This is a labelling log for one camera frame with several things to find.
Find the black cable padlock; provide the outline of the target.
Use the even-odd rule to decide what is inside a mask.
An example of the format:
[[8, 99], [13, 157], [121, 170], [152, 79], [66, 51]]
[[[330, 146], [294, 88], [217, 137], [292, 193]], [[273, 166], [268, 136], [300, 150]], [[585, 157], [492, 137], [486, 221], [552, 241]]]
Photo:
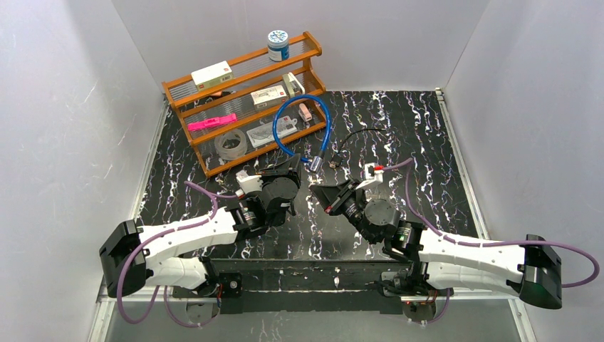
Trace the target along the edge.
[[352, 138], [352, 136], [363, 133], [363, 132], [382, 132], [385, 131], [384, 128], [362, 128], [360, 130], [355, 130], [351, 133], [348, 133], [345, 138], [343, 138], [341, 140], [341, 142], [337, 145], [337, 148], [333, 151], [333, 154], [331, 156], [331, 159], [328, 162], [328, 165], [330, 168], [332, 169], [337, 169], [341, 166], [343, 158], [342, 158], [342, 152], [345, 149], [346, 144], [348, 143], [349, 139]]

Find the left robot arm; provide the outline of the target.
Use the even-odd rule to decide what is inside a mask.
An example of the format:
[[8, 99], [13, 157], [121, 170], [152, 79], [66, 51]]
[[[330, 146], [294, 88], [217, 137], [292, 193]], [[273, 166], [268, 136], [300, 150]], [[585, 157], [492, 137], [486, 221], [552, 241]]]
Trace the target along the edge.
[[188, 186], [212, 201], [209, 214], [157, 226], [138, 226], [133, 219], [117, 225], [99, 250], [104, 280], [111, 298], [131, 295], [144, 286], [177, 286], [198, 291], [219, 283], [217, 271], [206, 257], [187, 253], [216, 245], [235, 244], [281, 226], [295, 215], [293, 201], [301, 187], [301, 157], [260, 170], [239, 172], [239, 190], [219, 195], [189, 182]]

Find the blue cable bike lock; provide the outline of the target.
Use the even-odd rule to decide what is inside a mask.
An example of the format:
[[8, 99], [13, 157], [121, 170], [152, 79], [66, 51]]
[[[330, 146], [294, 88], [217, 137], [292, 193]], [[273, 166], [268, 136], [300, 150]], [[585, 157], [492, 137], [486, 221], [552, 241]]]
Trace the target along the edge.
[[290, 105], [294, 104], [296, 101], [299, 101], [299, 100], [314, 101], [319, 106], [319, 108], [323, 111], [323, 113], [325, 114], [325, 118], [326, 118], [326, 127], [325, 127], [325, 132], [324, 132], [324, 136], [322, 139], [319, 153], [316, 156], [314, 156], [311, 160], [309, 160], [306, 157], [299, 157], [301, 162], [308, 164], [308, 169], [310, 170], [310, 172], [317, 173], [319, 171], [319, 169], [321, 168], [323, 161], [324, 161], [326, 150], [328, 148], [328, 144], [330, 141], [331, 128], [332, 128], [332, 123], [333, 123], [332, 117], [330, 115], [330, 111], [329, 111], [327, 105], [325, 104], [325, 102], [321, 98], [319, 98], [316, 95], [303, 94], [303, 95], [294, 96], [294, 97], [290, 98], [289, 100], [287, 100], [285, 103], [283, 103], [278, 108], [278, 110], [275, 114], [275, 117], [274, 117], [273, 123], [272, 123], [272, 134], [273, 134], [274, 141], [277, 144], [277, 147], [280, 150], [282, 150], [284, 153], [286, 153], [288, 156], [290, 156], [290, 157], [294, 156], [294, 152], [292, 150], [289, 150], [281, 142], [281, 139], [278, 136], [278, 120], [281, 117], [283, 111], [285, 111], [285, 109], [287, 109], [287, 107], [289, 107]]

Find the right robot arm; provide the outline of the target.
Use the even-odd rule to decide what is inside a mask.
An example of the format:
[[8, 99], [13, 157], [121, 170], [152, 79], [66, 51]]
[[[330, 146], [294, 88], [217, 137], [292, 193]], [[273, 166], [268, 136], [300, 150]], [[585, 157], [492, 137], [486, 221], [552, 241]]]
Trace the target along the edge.
[[390, 258], [408, 262], [403, 292], [484, 289], [510, 294], [542, 309], [562, 307], [561, 258], [548, 241], [527, 234], [518, 243], [436, 232], [404, 220], [385, 199], [368, 200], [358, 182], [312, 185], [330, 216], [343, 215], [369, 244], [382, 244]]

